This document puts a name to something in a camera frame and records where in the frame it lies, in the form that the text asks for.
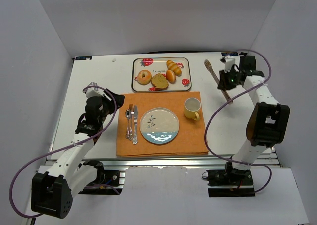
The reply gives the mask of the metal serving tongs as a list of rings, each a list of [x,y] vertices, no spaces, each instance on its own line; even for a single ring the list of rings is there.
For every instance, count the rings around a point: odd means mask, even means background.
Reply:
[[[207,69],[207,71],[212,75],[213,79],[215,80],[215,82],[217,84],[220,83],[218,76],[216,75],[211,63],[206,59],[204,61],[204,66]],[[232,102],[230,102],[231,97],[229,96],[229,94],[226,91],[221,90],[223,96],[226,98],[226,100],[229,102],[229,104],[231,104]]]

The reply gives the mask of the brown bread slice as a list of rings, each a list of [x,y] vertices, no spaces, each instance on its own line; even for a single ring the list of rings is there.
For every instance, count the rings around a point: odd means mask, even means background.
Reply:
[[[166,90],[169,87],[169,82],[163,74],[156,74],[151,78],[151,84],[155,91]]]

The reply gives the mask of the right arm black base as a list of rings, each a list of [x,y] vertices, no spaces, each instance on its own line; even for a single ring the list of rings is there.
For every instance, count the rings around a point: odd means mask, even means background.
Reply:
[[[202,173],[202,180],[208,183],[210,198],[255,197],[251,172],[229,174],[224,169],[207,170]]]

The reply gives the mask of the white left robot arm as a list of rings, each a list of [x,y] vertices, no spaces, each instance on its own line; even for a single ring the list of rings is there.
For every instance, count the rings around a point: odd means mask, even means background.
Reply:
[[[31,210],[40,214],[65,218],[73,199],[90,183],[102,183],[103,164],[87,160],[85,155],[93,148],[104,129],[108,115],[115,115],[124,104],[124,95],[99,86],[88,86],[85,112],[80,116],[70,148],[63,151],[44,173],[32,179]]]

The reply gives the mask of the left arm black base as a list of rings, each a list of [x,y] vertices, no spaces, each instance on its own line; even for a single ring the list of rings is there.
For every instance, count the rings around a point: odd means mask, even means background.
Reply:
[[[97,170],[97,177],[90,182],[79,194],[83,195],[120,195],[123,190],[125,174],[122,170],[106,169],[102,162],[84,160],[79,164],[90,166]]]

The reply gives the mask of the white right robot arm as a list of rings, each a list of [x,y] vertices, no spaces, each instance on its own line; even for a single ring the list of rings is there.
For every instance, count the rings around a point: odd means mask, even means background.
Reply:
[[[263,151],[283,141],[290,108],[274,98],[261,71],[237,65],[232,56],[223,56],[220,61],[224,70],[219,72],[218,88],[228,91],[241,85],[254,105],[246,127],[246,141],[225,165],[224,177],[235,183],[247,177],[251,164]]]

